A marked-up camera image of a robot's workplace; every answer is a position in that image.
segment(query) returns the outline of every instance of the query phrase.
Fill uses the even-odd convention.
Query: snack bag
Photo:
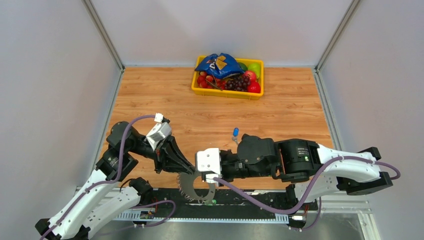
[[[205,57],[196,67],[195,71],[205,71],[217,79],[223,79],[245,72],[234,57],[226,53],[221,53],[219,56],[214,53]]]

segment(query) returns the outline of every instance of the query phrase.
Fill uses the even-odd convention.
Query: wooden tabletop
[[[265,68],[264,95],[259,100],[196,95],[191,90],[191,67],[129,67],[125,69],[111,116],[109,131],[119,121],[130,122],[141,115],[162,113],[170,119],[172,135],[189,161],[197,151],[232,149],[234,128],[243,134],[281,141],[292,138],[316,141],[332,147],[314,77],[310,68]],[[152,119],[134,127],[147,134]],[[107,149],[104,142],[102,151]],[[154,188],[177,188],[177,174],[154,171],[154,162],[131,153],[139,163],[128,178],[142,177]],[[270,177],[236,179],[242,189],[284,189]],[[196,188],[207,188],[197,180]]]

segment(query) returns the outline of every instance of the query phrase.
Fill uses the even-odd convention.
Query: blue cap
[[[237,135],[239,135],[239,128],[238,127],[234,128],[234,131],[232,131],[232,135],[235,136],[235,137],[237,137]]]

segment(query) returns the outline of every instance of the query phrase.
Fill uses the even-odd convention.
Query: bunch of grapes
[[[250,84],[248,76],[237,75],[226,82],[225,88],[230,91],[247,92]]]

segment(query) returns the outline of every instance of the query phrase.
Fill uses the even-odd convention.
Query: white wall
[[[351,0],[93,0],[125,65],[193,66],[229,53],[315,65]]]
[[[39,239],[93,166],[120,73],[81,1],[0,9],[0,239]]]
[[[369,195],[383,240],[422,239],[424,1],[364,0],[322,72],[346,150],[380,149],[394,186]]]

